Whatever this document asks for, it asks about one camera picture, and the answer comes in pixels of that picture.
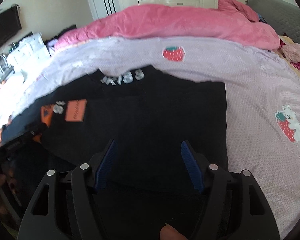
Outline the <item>right hand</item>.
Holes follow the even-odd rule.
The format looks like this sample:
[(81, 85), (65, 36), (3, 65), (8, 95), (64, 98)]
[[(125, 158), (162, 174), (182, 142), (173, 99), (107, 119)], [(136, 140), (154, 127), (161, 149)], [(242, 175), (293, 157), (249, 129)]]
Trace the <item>right hand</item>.
[(160, 230), (160, 239), (161, 240), (187, 240), (185, 236), (179, 233), (175, 228), (166, 224)]

